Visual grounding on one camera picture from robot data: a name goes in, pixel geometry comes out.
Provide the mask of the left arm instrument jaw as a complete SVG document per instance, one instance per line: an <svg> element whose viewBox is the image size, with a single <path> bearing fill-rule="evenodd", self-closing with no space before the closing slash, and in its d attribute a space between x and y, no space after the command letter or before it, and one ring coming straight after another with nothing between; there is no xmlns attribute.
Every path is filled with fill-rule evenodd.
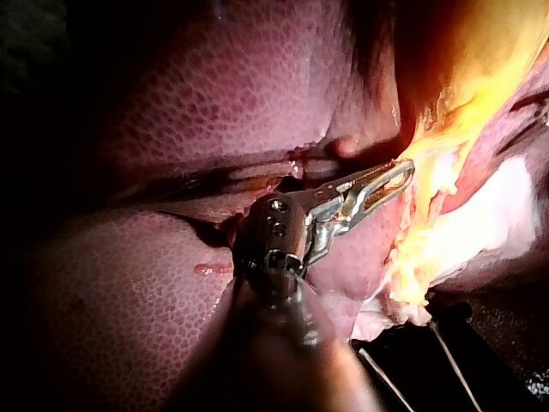
<svg viewBox="0 0 549 412"><path fill-rule="evenodd" d="M397 190L405 187L414 174L413 161L405 159L389 161L367 170L353 173L337 185L339 192L349 191L352 188L362 190L371 185L373 190Z"/></svg>
<svg viewBox="0 0 549 412"><path fill-rule="evenodd" d="M352 188L347 192L343 203L343 215L348 220L363 220L378 207L383 206L394 197L398 197L408 187L409 183L397 190L373 190L371 185L362 190Z"/></svg>

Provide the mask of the left arm instrument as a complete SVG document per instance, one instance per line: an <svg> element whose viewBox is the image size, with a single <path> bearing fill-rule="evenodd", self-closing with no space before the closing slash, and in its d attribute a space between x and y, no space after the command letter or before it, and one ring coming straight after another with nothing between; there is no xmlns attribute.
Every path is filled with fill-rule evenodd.
<svg viewBox="0 0 549 412"><path fill-rule="evenodd" d="M356 200L351 185L260 197L236 232L234 277L250 284L296 282L351 229Z"/></svg>

